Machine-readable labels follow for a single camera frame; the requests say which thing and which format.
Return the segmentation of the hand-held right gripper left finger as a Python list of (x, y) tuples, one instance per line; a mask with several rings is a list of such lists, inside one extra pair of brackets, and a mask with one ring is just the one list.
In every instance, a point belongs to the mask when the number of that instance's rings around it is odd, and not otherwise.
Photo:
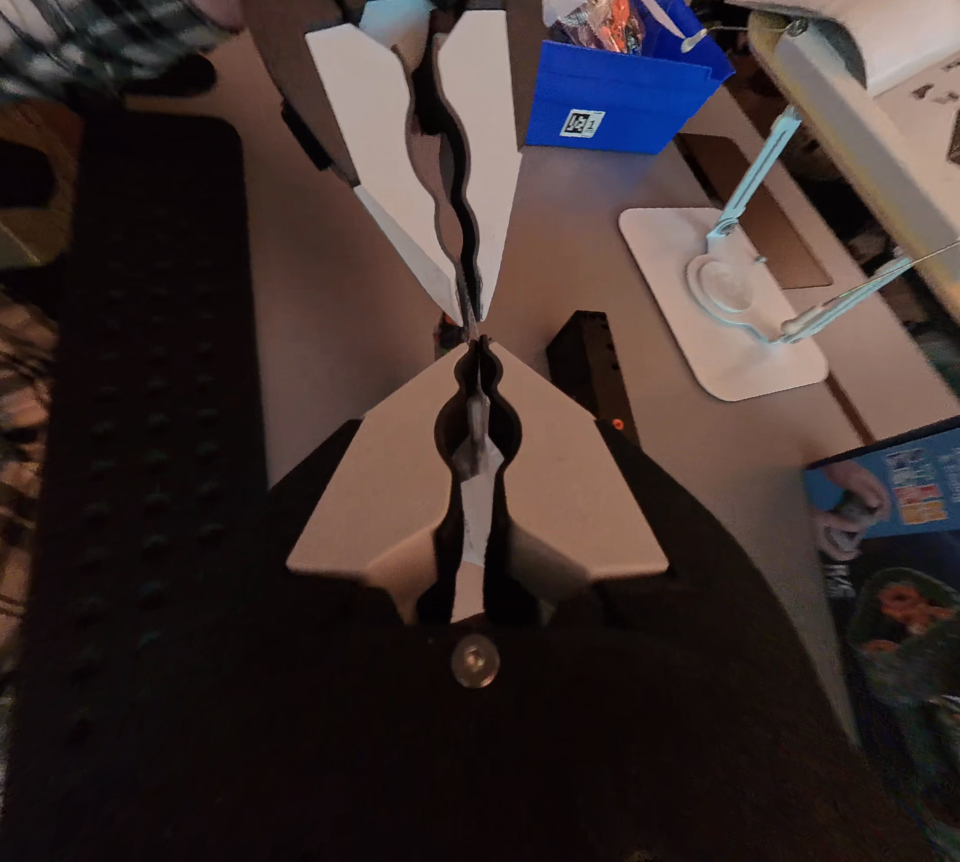
[(297, 575), (386, 592), (407, 624), (448, 624), (476, 472), (476, 343), (369, 410), (287, 557)]

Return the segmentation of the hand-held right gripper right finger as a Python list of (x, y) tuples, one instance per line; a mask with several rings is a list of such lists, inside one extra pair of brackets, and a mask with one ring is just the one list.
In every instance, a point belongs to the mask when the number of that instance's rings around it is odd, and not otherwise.
[(537, 624), (597, 584), (658, 578), (668, 557), (594, 416), (502, 345), (480, 340), (493, 470), (484, 605)]

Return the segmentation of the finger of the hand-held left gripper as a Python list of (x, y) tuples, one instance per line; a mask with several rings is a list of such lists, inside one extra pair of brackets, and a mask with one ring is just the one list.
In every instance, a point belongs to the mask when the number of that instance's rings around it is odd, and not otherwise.
[(471, 306), (478, 323), (489, 316), (509, 232), (522, 155), (515, 123), (506, 12), (463, 13), (434, 47), (441, 104), (452, 117), (462, 156), (453, 192), (472, 236), (463, 274), (472, 278)]
[(413, 99), (402, 56), (352, 24), (308, 32), (306, 48), (353, 167), (354, 195), (430, 299), (465, 328), (437, 201), (411, 159)]

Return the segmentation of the clear plastic parts bag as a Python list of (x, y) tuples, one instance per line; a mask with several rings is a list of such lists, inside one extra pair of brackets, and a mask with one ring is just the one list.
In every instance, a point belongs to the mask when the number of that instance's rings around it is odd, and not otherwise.
[(469, 383), (465, 398), (466, 435), (452, 452), (453, 471), (461, 489), (463, 514), (462, 561), (483, 569), (494, 521), (495, 485), (503, 455), (491, 434), (492, 400), (485, 387), (485, 344), (470, 343)]

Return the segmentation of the blue plastic bin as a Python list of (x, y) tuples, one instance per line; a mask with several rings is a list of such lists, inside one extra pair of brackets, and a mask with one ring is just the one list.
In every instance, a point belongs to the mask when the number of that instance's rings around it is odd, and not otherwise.
[(733, 74), (684, 0), (634, 3), (640, 56), (543, 42), (526, 145), (658, 154)]

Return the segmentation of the white book stand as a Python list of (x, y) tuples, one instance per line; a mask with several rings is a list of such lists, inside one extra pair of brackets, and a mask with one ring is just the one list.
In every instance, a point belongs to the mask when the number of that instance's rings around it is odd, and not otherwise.
[[(852, 39), (826, 21), (753, 12), (748, 34), (789, 104), (731, 196), (721, 209), (631, 208), (618, 219), (693, 376), (726, 402), (826, 381), (814, 335), (910, 268), (928, 267), (958, 306), (958, 101), (923, 116), (908, 81), (869, 92), (855, 75)], [(803, 122), (901, 255), (798, 313), (741, 221)]]

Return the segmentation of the black studded mat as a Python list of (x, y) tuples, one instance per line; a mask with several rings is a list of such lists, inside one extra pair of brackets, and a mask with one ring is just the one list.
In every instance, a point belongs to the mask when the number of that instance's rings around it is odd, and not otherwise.
[(266, 495), (230, 123), (87, 125), (58, 314), (21, 706), (82, 733), (186, 669)]

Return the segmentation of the blue robot kit box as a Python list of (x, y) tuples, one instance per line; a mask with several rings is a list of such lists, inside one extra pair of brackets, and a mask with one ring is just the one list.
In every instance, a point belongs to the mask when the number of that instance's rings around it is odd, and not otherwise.
[(803, 475), (861, 743), (937, 851), (958, 860), (958, 417)]

